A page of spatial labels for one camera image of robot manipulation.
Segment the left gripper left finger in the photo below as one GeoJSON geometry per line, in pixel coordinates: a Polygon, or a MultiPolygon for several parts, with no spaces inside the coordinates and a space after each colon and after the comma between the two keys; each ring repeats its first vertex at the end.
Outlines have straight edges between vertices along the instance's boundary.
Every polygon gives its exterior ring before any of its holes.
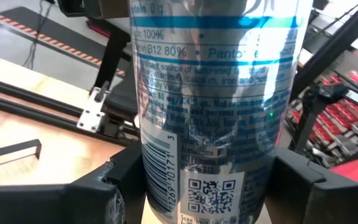
{"type": "Polygon", "coordinates": [[[0,186],[0,224],[140,224],[145,191],[137,141],[69,184],[0,186]]]}

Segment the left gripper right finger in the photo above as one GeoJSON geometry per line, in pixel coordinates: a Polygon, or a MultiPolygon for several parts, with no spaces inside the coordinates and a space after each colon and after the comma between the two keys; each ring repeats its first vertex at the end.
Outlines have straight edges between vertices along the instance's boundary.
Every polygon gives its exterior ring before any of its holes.
{"type": "Polygon", "coordinates": [[[358,182],[280,149],[265,204],[272,224],[358,224],[358,182]]]}

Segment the silver blue energy drink can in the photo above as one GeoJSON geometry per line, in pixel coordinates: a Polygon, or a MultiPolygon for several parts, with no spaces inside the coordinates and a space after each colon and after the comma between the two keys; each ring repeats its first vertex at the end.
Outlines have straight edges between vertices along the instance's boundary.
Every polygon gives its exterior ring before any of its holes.
{"type": "Polygon", "coordinates": [[[164,224],[254,224],[313,0],[129,0],[147,198],[164,224]]]}

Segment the red storage bin rack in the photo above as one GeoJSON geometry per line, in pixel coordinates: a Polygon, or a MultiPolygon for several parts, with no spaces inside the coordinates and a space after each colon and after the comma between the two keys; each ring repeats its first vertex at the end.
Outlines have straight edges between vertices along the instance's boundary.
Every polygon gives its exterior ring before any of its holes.
{"type": "Polygon", "coordinates": [[[291,151],[326,168],[358,159],[358,73],[321,77],[290,103],[286,121],[291,151]]]}

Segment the black mat orange striped edge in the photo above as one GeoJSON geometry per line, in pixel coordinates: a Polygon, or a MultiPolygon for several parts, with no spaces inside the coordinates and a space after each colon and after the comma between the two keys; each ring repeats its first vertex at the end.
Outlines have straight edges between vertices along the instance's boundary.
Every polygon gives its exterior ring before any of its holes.
{"type": "Polygon", "coordinates": [[[87,65],[99,68],[102,64],[105,46],[26,7],[0,12],[0,21],[87,65]]]}

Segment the wooden shelf black metal frame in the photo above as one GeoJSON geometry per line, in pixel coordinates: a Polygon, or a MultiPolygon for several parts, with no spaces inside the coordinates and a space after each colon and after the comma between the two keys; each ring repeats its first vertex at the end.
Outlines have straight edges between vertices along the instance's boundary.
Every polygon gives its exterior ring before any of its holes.
{"type": "Polygon", "coordinates": [[[32,156],[39,161],[41,150],[42,144],[38,139],[0,147],[0,165],[32,156]]]}

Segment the silver corner bracket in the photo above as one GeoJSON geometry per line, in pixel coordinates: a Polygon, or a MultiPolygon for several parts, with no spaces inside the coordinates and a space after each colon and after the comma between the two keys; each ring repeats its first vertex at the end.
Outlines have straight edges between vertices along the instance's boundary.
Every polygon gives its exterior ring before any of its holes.
{"type": "Polygon", "coordinates": [[[91,133],[97,133],[105,113],[102,112],[104,100],[108,91],[103,88],[94,87],[85,103],[83,112],[76,127],[91,133]]]}

